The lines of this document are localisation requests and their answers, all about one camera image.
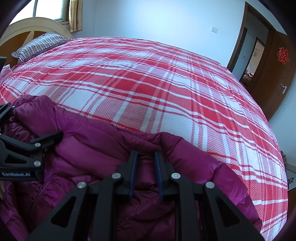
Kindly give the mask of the magenta quilted down jacket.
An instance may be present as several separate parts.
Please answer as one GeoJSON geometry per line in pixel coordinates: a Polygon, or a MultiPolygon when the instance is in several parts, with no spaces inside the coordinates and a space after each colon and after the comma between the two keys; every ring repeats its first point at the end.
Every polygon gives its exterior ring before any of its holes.
{"type": "Polygon", "coordinates": [[[25,240],[76,185],[103,180],[127,162],[131,151],[139,153],[135,192],[119,213],[118,240],[173,240],[174,205],[160,201],[154,172],[154,152],[163,154],[174,170],[190,181],[213,182],[245,215],[256,230],[262,221],[243,181],[223,162],[169,133],[141,133],[117,128],[101,120],[66,111],[46,96],[16,100],[4,134],[29,142],[53,132],[62,141],[45,163],[45,180],[7,182],[1,187],[1,240],[25,240]]]}

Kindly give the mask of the pink floral folded quilt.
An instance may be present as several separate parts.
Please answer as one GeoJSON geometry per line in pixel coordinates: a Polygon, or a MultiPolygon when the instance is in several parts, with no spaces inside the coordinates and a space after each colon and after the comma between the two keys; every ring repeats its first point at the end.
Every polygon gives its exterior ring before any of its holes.
{"type": "Polygon", "coordinates": [[[6,79],[12,74],[12,70],[10,68],[10,64],[3,66],[1,73],[0,73],[0,78],[1,79],[6,79]]]}

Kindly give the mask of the red white plaid bedsheet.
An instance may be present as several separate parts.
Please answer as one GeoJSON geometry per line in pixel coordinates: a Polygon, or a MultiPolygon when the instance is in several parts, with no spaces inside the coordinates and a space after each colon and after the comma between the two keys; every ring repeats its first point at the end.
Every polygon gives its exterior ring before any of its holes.
{"type": "Polygon", "coordinates": [[[70,40],[11,67],[1,102],[45,95],[61,107],[146,133],[167,132],[226,163],[274,239],[287,219],[287,176],[263,111],[219,62],[170,45],[118,37],[70,40]]]}

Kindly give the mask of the striped grey pillow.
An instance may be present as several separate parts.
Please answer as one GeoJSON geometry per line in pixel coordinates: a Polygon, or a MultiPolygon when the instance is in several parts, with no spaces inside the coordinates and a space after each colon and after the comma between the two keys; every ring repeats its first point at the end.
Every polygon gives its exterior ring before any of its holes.
{"type": "Polygon", "coordinates": [[[47,32],[23,45],[17,51],[11,53],[11,56],[16,58],[18,62],[23,63],[68,41],[70,41],[69,38],[55,31],[47,32]]]}

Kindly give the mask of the cream and brown headboard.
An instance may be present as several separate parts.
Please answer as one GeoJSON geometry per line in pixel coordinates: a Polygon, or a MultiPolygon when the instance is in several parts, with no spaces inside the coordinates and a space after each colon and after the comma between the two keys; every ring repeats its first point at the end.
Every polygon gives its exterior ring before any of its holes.
{"type": "Polygon", "coordinates": [[[1,56],[6,58],[6,65],[13,67],[18,60],[11,56],[20,47],[46,32],[55,31],[72,39],[71,33],[59,22],[41,17],[26,18],[8,26],[1,37],[1,56]]]}

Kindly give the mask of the right yellow curtain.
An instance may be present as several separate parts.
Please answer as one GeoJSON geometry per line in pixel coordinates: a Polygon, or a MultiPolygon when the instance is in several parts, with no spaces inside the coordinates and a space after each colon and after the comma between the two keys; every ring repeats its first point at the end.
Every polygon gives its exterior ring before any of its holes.
{"type": "Polygon", "coordinates": [[[83,0],[69,1],[69,32],[82,31],[83,0]]]}

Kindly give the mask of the brown wooden door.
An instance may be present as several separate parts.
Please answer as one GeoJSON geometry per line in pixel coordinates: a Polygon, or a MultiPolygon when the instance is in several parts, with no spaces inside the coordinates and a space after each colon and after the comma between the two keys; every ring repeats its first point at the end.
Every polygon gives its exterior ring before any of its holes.
{"type": "Polygon", "coordinates": [[[270,120],[285,99],[295,76],[295,47],[289,37],[278,31],[274,32],[267,61],[250,95],[262,109],[267,120],[270,120]],[[289,62],[278,61],[277,52],[280,47],[288,49],[289,62]],[[287,90],[282,94],[282,87],[287,90]]]}

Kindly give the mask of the red double happiness decal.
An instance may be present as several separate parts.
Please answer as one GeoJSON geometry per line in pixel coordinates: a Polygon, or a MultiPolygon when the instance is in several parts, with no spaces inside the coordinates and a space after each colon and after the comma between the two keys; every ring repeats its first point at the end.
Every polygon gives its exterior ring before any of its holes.
{"type": "Polygon", "coordinates": [[[284,47],[280,47],[279,51],[277,52],[278,61],[283,63],[283,64],[288,63],[290,61],[289,58],[288,58],[288,54],[289,54],[288,49],[286,49],[284,47]]]}

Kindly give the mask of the window with metal frame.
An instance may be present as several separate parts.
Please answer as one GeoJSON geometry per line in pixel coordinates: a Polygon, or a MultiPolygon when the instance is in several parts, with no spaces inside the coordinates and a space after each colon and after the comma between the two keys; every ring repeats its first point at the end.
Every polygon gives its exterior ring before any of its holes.
{"type": "Polygon", "coordinates": [[[10,22],[32,18],[48,18],[60,23],[68,20],[69,1],[67,0],[33,0],[30,1],[10,22]]]}

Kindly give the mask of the white wall switch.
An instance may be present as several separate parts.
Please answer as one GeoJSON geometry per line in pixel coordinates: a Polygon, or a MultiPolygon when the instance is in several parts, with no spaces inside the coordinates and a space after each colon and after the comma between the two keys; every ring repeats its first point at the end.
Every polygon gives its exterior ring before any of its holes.
{"type": "Polygon", "coordinates": [[[211,28],[211,31],[214,32],[214,33],[217,33],[217,32],[218,32],[218,29],[215,28],[215,27],[212,27],[212,28],[211,28]]]}

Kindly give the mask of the dark brown door frame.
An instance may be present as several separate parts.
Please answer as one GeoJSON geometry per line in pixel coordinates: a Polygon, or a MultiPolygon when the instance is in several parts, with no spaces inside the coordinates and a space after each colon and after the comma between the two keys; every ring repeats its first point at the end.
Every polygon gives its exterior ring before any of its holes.
{"type": "Polygon", "coordinates": [[[239,35],[227,69],[248,92],[252,92],[267,61],[274,32],[271,22],[246,1],[239,35]]]}

